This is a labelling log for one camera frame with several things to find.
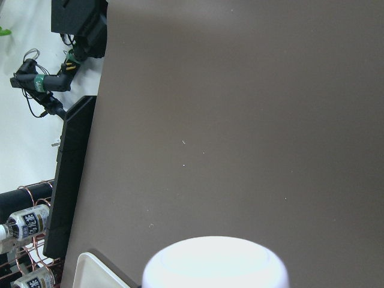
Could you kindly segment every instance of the green tape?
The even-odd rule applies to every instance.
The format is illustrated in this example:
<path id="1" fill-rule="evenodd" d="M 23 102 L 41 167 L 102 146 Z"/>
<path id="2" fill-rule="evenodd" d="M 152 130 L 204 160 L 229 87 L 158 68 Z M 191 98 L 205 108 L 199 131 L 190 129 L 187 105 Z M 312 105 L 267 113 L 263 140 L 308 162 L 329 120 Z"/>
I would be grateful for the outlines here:
<path id="1" fill-rule="evenodd" d="M 37 74 L 35 76 L 34 82 L 35 82 L 35 89 L 37 92 L 45 92 L 44 83 L 43 83 L 44 77 L 45 75 L 43 74 Z"/>
<path id="2" fill-rule="evenodd" d="M 68 61 L 72 61 L 72 62 L 78 63 L 80 65 L 82 64 L 82 62 L 75 59 L 75 57 L 73 55 L 73 49 L 68 51 L 66 58 L 68 59 Z"/>

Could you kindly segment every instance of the white floor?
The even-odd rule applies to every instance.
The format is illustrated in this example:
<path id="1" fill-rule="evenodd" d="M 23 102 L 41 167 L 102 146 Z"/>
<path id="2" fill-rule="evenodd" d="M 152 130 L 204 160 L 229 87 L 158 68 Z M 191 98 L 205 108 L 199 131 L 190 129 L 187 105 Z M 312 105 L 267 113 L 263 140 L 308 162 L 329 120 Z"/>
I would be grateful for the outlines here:
<path id="1" fill-rule="evenodd" d="M 12 34 L 0 37 L 0 193 L 55 176 L 57 147 L 52 147 L 62 130 L 58 116 L 34 118 L 20 89 L 9 78 L 20 67 L 23 56 L 37 48 L 37 62 L 57 73 L 68 50 L 59 34 L 50 31 L 48 0 L 0 0 L 0 26 Z M 89 59 L 72 82 L 70 92 L 54 92 L 68 109 L 83 95 L 96 95 L 102 59 Z M 43 108 L 35 103 L 36 114 Z"/>

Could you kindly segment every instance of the copper wire rack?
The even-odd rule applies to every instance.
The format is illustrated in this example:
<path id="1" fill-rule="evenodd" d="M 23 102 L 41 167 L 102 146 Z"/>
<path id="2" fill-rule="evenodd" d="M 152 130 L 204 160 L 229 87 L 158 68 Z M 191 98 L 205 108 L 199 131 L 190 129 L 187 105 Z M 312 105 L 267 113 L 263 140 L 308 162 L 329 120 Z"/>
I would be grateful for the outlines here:
<path id="1" fill-rule="evenodd" d="M 43 204 L 43 203 L 50 206 L 51 197 L 43 198 L 43 199 L 34 199 L 31 191 L 28 188 L 36 184 L 47 184 L 53 189 L 49 181 L 52 181 L 52 180 L 40 181 L 38 183 L 30 184 L 27 186 L 19 186 L 17 189 L 25 191 L 31 197 L 33 206 Z M 44 246 L 44 238 L 45 238 L 45 232 L 43 232 L 38 236 L 33 237 L 32 242 L 30 244 L 16 248 L 15 252 L 13 253 L 12 251 L 9 252 L 8 261 L 0 264 L 0 269 L 7 266 L 7 267 L 12 267 L 13 271 L 7 275 L 1 276 L 0 281 L 6 281 L 6 279 L 10 279 L 10 282 L 13 282 L 15 280 L 14 278 L 16 274 L 19 274 L 21 277 L 25 274 L 35 271 L 40 267 L 52 268 L 57 265 L 62 265 L 64 262 L 63 259 L 60 259 L 60 258 L 51 259 L 42 254 L 41 249 Z M 21 259 L 26 259 L 25 257 L 29 258 L 29 263 L 27 265 L 24 263 L 21 263 L 20 261 Z M 59 288 L 60 284 L 56 283 L 54 287 Z"/>

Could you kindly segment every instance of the metal rack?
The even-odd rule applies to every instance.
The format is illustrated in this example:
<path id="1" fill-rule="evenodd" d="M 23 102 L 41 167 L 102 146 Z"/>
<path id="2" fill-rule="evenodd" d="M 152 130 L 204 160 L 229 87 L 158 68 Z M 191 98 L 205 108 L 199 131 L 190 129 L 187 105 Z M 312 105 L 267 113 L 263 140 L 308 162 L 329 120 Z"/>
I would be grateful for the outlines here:
<path id="1" fill-rule="evenodd" d="M 50 206 L 51 197 L 34 199 L 33 193 L 29 189 L 33 185 L 48 184 L 53 189 L 52 180 L 41 181 L 27 186 L 19 186 L 17 189 L 25 191 L 32 201 L 32 206 L 36 206 L 42 203 Z M 2 259 L 0 262 L 0 271 L 3 271 L 4 275 L 0 276 L 0 283 L 2 285 L 8 285 L 16 279 L 28 274 L 40 267 L 52 268 L 57 265 L 62 265 L 64 260 L 57 258 L 51 259 L 42 254 L 42 248 L 44 246 L 45 232 L 32 238 L 30 244 L 16 248 L 14 251 L 7 253 L 7 261 Z"/>

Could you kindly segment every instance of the bottle label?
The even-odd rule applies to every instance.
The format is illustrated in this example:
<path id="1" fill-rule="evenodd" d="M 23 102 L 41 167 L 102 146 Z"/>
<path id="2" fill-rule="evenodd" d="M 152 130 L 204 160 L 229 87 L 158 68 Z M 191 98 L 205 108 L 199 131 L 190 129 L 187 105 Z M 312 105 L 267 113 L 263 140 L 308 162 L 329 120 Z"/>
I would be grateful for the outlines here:
<path id="1" fill-rule="evenodd" d="M 29 213 L 22 216 L 25 225 L 23 225 L 23 238 L 40 232 L 39 220 L 35 213 Z"/>
<path id="2" fill-rule="evenodd" d="M 43 288 L 43 285 L 39 278 L 33 278 L 26 282 L 26 285 L 28 288 Z"/>

